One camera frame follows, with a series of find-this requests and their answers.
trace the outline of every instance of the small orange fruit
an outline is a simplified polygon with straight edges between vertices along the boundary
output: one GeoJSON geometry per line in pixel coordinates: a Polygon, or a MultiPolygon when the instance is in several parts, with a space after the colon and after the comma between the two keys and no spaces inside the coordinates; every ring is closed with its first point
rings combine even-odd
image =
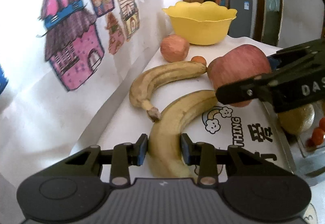
{"type": "Polygon", "coordinates": [[[191,59],[191,62],[201,63],[201,64],[204,64],[206,66],[206,60],[202,56],[194,56],[191,59]]]}

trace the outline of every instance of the plastic bowl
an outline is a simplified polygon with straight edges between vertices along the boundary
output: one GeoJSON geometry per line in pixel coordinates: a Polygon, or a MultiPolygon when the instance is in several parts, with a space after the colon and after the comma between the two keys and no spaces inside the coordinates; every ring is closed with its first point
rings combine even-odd
{"type": "Polygon", "coordinates": [[[169,17],[177,35],[197,45],[211,45],[222,41],[236,18],[236,9],[227,9],[214,2],[177,2],[162,9],[169,17]]]}

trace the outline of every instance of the drawn door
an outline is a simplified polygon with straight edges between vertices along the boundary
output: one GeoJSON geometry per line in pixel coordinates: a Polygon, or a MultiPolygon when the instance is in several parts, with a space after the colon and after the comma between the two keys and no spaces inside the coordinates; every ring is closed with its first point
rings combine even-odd
{"type": "Polygon", "coordinates": [[[96,50],[91,50],[88,56],[88,66],[93,71],[96,70],[101,62],[101,58],[96,50]]]}

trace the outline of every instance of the banana stem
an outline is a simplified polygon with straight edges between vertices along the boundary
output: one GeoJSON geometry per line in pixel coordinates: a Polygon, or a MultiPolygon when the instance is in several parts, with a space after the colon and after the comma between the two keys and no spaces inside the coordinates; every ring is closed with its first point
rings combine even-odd
{"type": "Polygon", "coordinates": [[[141,107],[147,111],[147,115],[152,122],[160,120],[161,114],[158,108],[154,107],[149,100],[144,100],[141,107]]]}

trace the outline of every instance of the scalloped bowl rim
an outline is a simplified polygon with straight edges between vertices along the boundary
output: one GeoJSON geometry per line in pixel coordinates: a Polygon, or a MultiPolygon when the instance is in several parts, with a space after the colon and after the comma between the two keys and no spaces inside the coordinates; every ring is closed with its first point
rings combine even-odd
{"type": "Polygon", "coordinates": [[[164,12],[165,12],[169,17],[172,17],[172,18],[185,18],[185,19],[190,19],[190,20],[196,21],[196,22],[218,22],[218,21],[225,21],[225,20],[234,20],[235,18],[237,18],[236,15],[237,15],[237,12],[238,12],[236,9],[233,9],[233,8],[228,9],[228,8],[226,8],[226,7],[224,7],[224,6],[219,6],[217,3],[212,2],[212,1],[206,1],[206,2],[203,2],[203,3],[199,3],[199,2],[191,2],[191,3],[189,3],[189,2],[185,2],[185,1],[178,1],[178,2],[176,2],[176,4],[175,4],[174,6],[169,6],[168,8],[163,8],[162,10],[163,10],[163,11],[164,11],[164,12]],[[166,12],[168,9],[173,8],[173,7],[176,7],[176,6],[179,5],[180,3],[186,3],[186,4],[188,4],[188,5],[192,5],[192,4],[197,5],[197,4],[199,4],[199,6],[206,5],[205,3],[209,3],[209,5],[210,5],[210,3],[213,3],[215,6],[220,7],[220,8],[222,8],[222,9],[225,9],[225,10],[235,10],[236,12],[235,12],[233,18],[226,18],[226,19],[220,19],[220,20],[196,20],[196,19],[194,19],[194,18],[180,17],[180,16],[172,16],[172,15],[170,15],[170,14],[168,14],[168,13],[166,12]]]}

